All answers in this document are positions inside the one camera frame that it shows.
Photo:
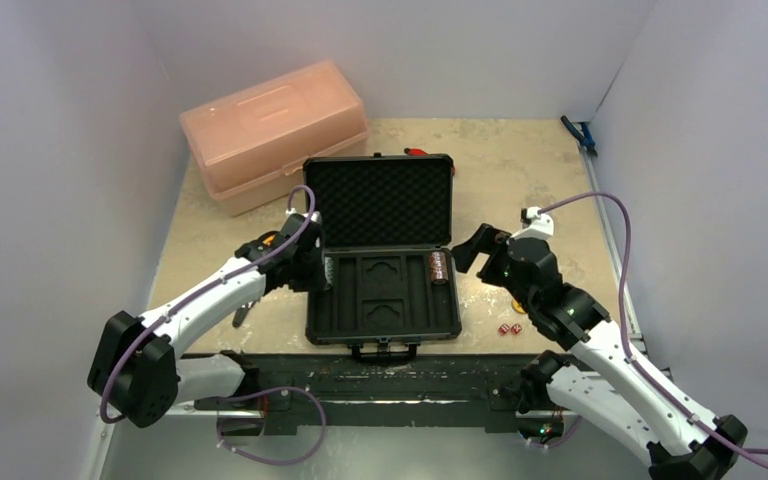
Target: robotic arm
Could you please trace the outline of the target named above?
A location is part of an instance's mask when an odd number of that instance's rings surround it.
[[[238,353],[181,356],[222,319],[276,288],[288,285],[307,292],[328,287],[319,214],[311,214],[295,242],[291,237],[306,218],[294,211],[288,214],[280,232],[244,244],[216,273],[175,300],[137,317],[122,311],[110,318],[90,369],[89,387],[138,427],[153,424],[172,405],[238,393],[246,371],[253,368]],[[141,336],[136,351],[126,355]]]
[[[482,224],[467,242],[452,249],[456,268],[469,271],[478,253],[488,258],[478,277],[504,287],[546,338],[601,375],[583,375],[560,355],[546,351],[522,371],[520,413],[547,398],[563,405],[618,439],[650,465],[652,478],[720,478],[737,460],[700,423],[736,445],[745,426],[733,416],[717,417],[669,381],[633,346],[623,349],[619,326],[584,290],[563,281],[546,239],[551,217],[539,208],[522,211],[523,228],[514,234]],[[668,402],[641,368],[694,412],[687,416]]]

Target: pink storage box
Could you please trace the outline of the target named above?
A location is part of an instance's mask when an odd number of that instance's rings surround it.
[[[304,182],[310,157],[363,154],[363,102],[322,62],[184,112],[181,126],[210,196],[238,215]]]

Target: cable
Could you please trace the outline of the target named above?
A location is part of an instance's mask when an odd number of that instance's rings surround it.
[[[622,201],[615,195],[612,195],[610,193],[604,193],[604,192],[587,192],[579,195],[574,195],[565,200],[561,200],[560,202],[553,203],[548,207],[541,208],[539,213],[549,213],[552,210],[561,208],[565,205],[569,205],[570,203],[573,203],[588,197],[604,197],[613,201],[617,205],[617,207],[619,207],[620,212],[622,212],[623,221],[625,222],[625,247],[623,248],[623,258],[622,258],[622,263],[620,267],[621,268],[620,281],[618,285],[619,292],[617,293],[617,296],[619,300],[619,309],[620,309],[620,337],[621,337],[620,343],[622,344],[623,352],[625,352],[626,360],[630,361],[631,365],[634,367],[637,373],[639,373],[640,376],[643,377],[646,380],[646,382],[649,383],[650,386],[652,386],[652,388],[657,390],[658,393],[661,394],[661,396],[667,399],[668,402],[670,402],[683,415],[685,415],[688,418],[688,420],[690,420],[694,417],[694,413],[690,411],[689,408],[684,406],[684,404],[678,398],[674,397],[666,388],[664,388],[664,386],[661,385],[661,383],[658,382],[658,380],[652,377],[649,374],[649,372],[647,372],[643,368],[643,366],[637,362],[637,360],[633,360],[634,355],[631,352],[631,342],[628,338],[628,322],[626,320],[626,311],[625,311],[625,286],[626,286],[626,279],[628,276],[628,262],[631,254],[631,217],[628,214],[628,209],[626,209]],[[758,465],[759,467],[762,467],[768,470],[768,461],[760,458],[760,456],[762,455],[768,456],[768,449],[741,448],[738,445],[735,445],[734,443],[726,439],[725,437],[723,437],[722,435],[720,435],[719,433],[717,433],[708,425],[705,425],[701,420],[698,419],[698,417],[694,421],[694,423],[696,426],[702,429],[705,433],[707,433],[711,437],[714,437],[714,439],[716,439],[718,442],[723,444],[723,446],[725,446],[732,452],[737,453],[738,455],[749,460],[755,465]]]
[[[325,421],[325,410],[322,408],[322,404],[319,403],[319,400],[317,400],[316,397],[314,397],[313,394],[311,394],[307,390],[304,390],[298,387],[289,387],[289,386],[275,387],[275,388],[268,388],[266,390],[261,390],[251,395],[243,395],[240,397],[228,397],[228,398],[222,398],[219,400],[223,402],[229,402],[229,403],[245,402],[253,398],[265,397],[270,393],[280,392],[282,390],[301,393],[302,395],[309,398],[311,402],[313,402],[313,405],[316,407],[316,410],[319,412],[319,421],[320,421],[319,437],[316,439],[316,442],[313,444],[313,446],[310,447],[310,449],[308,449],[308,451],[299,455],[298,457],[290,458],[287,460],[276,460],[273,458],[265,458],[265,457],[254,455],[252,453],[246,452],[244,450],[240,450],[237,447],[229,445],[228,442],[225,441],[225,438],[222,436],[222,429],[221,429],[221,424],[219,420],[217,420],[216,422],[216,438],[219,439],[219,443],[216,445],[216,448],[223,447],[229,452],[236,453],[241,457],[245,457],[245,458],[248,458],[249,460],[254,460],[255,462],[264,463],[266,465],[272,465],[275,467],[286,467],[289,465],[295,465],[297,463],[304,462],[308,458],[312,457],[313,454],[316,453],[317,450],[319,450],[319,447],[322,446],[322,441],[325,440],[326,421]]]
[[[313,190],[311,190],[306,185],[297,185],[293,187],[293,190],[290,192],[290,196],[287,198],[287,211],[290,211],[290,209],[293,206],[293,195],[295,195],[296,192],[299,190],[304,190],[305,193],[307,193],[308,198],[310,199],[310,208],[308,209],[307,215],[305,216],[304,221],[302,222],[301,226],[298,230],[293,233],[290,238],[287,239],[286,242],[282,243],[278,246],[275,250],[269,252],[268,254],[258,258],[257,260],[244,265],[243,267],[240,267],[230,273],[228,273],[225,278],[231,279],[234,277],[237,277],[239,275],[242,275],[249,270],[252,270],[253,268],[262,265],[263,263],[275,258],[277,255],[281,254],[284,250],[289,248],[290,246],[294,245],[298,240],[299,237],[302,235],[302,232],[307,228],[308,225],[310,225],[310,222],[313,218],[313,213],[316,211],[316,196],[313,194]],[[113,391],[113,384],[116,383],[116,378],[119,377],[119,374],[122,372],[122,369],[125,367],[125,364],[128,362],[128,359],[131,358],[131,356],[134,354],[134,352],[137,351],[138,348],[140,348],[140,345],[145,341],[146,338],[148,338],[149,335],[154,333],[155,330],[160,328],[161,325],[166,323],[168,320],[172,318],[173,315],[180,312],[184,307],[192,303],[195,299],[198,297],[204,295],[214,287],[222,285],[222,279],[217,278],[211,282],[208,282],[204,285],[202,285],[199,289],[194,291],[193,293],[187,295],[183,299],[181,299],[180,302],[176,303],[172,306],[172,308],[169,309],[169,312],[166,315],[161,315],[160,318],[158,318],[154,323],[149,325],[148,328],[143,330],[137,338],[128,346],[128,348],[125,349],[125,352],[122,353],[122,356],[119,357],[119,360],[116,362],[116,365],[113,366],[113,370],[110,371],[110,375],[107,377],[107,383],[104,384],[104,390],[102,390],[101,393],[101,405],[99,406],[99,415],[101,416],[101,420],[104,423],[116,423],[125,418],[124,415],[119,415],[117,417],[111,417],[107,413],[107,406],[110,403],[110,394]]]

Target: table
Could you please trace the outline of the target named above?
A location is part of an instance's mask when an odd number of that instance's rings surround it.
[[[575,140],[560,122],[503,119],[374,119],[366,152],[400,154],[405,147],[448,153],[455,162],[453,244],[481,223],[514,231],[526,206],[545,206],[590,190]],[[301,198],[297,208],[304,211]],[[151,307],[175,298],[215,272],[244,242],[279,228],[286,198],[228,217],[208,196],[190,162],[161,257]],[[590,292],[616,318],[616,280],[596,203],[590,199],[552,213],[551,241],[566,281]],[[484,285],[473,271],[458,275],[463,332],[454,340],[425,342],[423,353],[539,353],[556,344],[511,308],[510,295]],[[272,292],[255,306],[241,328],[226,318],[190,348],[249,353],[345,354],[345,346],[314,346],[304,336],[304,294]],[[520,323],[519,335],[500,335],[500,324]]]

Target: pliers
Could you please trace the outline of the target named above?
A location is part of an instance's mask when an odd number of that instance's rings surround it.
[[[594,158],[599,156],[599,154],[596,153],[596,142],[593,141],[593,136],[590,135],[590,129],[587,128],[586,123],[579,123],[579,125],[581,125],[580,132],[575,128],[575,125],[569,121],[566,115],[561,116],[561,123],[563,123],[570,134],[578,140],[579,145],[587,150],[588,155]]]

